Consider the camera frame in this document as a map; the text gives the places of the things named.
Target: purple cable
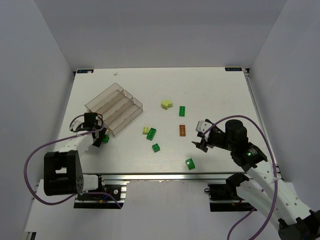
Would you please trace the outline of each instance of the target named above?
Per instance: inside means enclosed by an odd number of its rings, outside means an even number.
[[[93,130],[93,131],[87,131],[87,132],[84,132],[84,133],[80,133],[78,135],[74,135],[74,136],[68,136],[68,137],[65,137],[65,138],[61,138],[61,139],[58,139],[58,140],[55,140],[55,141],[51,141],[51,142],[48,142],[48,143],[45,143],[39,147],[37,147],[35,150],[33,150],[30,155],[27,157],[26,161],[25,161],[25,164],[24,164],[24,168],[23,168],[23,176],[24,176],[24,181],[25,181],[25,184],[27,186],[27,188],[29,189],[30,193],[32,194],[32,196],[37,199],[40,203],[42,204],[45,204],[45,205],[50,205],[50,206],[54,206],[54,205],[58,205],[58,204],[62,204],[64,203],[65,201],[69,200],[70,198],[72,198],[73,196],[75,196],[76,194],[72,194],[70,196],[68,196],[67,198],[61,200],[61,201],[57,201],[57,202],[48,202],[48,201],[45,201],[43,199],[41,199],[36,193],[35,191],[32,189],[31,185],[30,185],[30,182],[29,182],[29,179],[28,179],[28,176],[27,176],[27,168],[28,168],[28,163],[30,161],[30,159],[32,158],[32,156],[38,152],[40,149],[46,147],[46,146],[49,146],[51,144],[55,144],[55,143],[59,143],[59,142],[62,142],[62,141],[65,141],[65,140],[69,140],[69,139],[75,139],[79,136],[84,136],[84,135],[87,135],[87,134],[93,134],[93,133],[97,133],[97,132],[100,132],[102,129],[104,129],[104,124],[103,124],[103,118],[102,118],[102,115],[99,114],[101,116],[101,122],[102,122],[102,125],[101,125],[101,128],[100,129],[97,129],[97,130]],[[75,117],[72,122],[70,123],[69,126],[71,126],[71,124],[78,118],[84,116],[84,114],[82,115],[79,115],[77,117]]]
[[[115,200],[115,198],[109,193],[102,192],[102,191],[94,191],[94,192],[93,191],[88,191],[88,192],[86,192],[86,194],[90,194],[90,195],[106,195],[107,197],[111,198],[115,202],[115,204],[118,205],[118,207],[120,209],[122,208],[121,205],[117,202],[117,200]]]
[[[220,119],[219,121],[217,121],[216,123],[214,123],[211,127],[209,127],[208,130],[206,130],[202,136],[204,136],[207,132],[209,132],[211,129],[213,129],[217,124],[225,121],[225,120],[228,120],[228,119],[233,119],[233,118],[243,118],[243,119],[247,119],[248,121],[250,121],[255,127],[256,129],[258,129],[258,131],[260,132],[264,142],[265,142],[265,145],[266,147],[268,148],[268,152],[270,154],[270,157],[271,157],[271,161],[272,161],[272,168],[273,168],[273,176],[275,178],[277,178],[277,169],[276,169],[276,161],[275,161],[275,158],[274,158],[274,155],[272,154],[272,151],[271,151],[271,147],[269,145],[269,142],[265,136],[265,134],[262,132],[262,130],[260,129],[260,127],[249,117],[247,116],[243,116],[243,115],[232,115],[232,116],[227,116],[227,117],[224,117],[222,119]],[[277,195],[278,195],[278,180],[275,180],[274,181],[274,195],[273,195],[273,199],[272,199],[272,204],[271,204],[271,208],[270,208],[270,212],[268,214],[268,216],[266,217],[264,223],[262,224],[262,226],[260,227],[260,229],[251,237],[249,238],[249,240],[254,240],[257,236],[259,236],[259,234],[265,229],[265,227],[267,226],[268,222],[270,221],[271,217],[272,217],[272,213],[274,212],[275,210],[275,207],[276,207],[276,201],[277,201]],[[243,218],[241,218],[239,221],[237,221],[233,226],[232,228],[230,229],[229,233],[228,233],[228,236],[227,236],[227,240],[230,239],[230,235],[231,235],[231,232],[232,230],[240,223],[242,222],[245,218],[247,218],[252,212],[249,212],[246,216],[244,216]]]

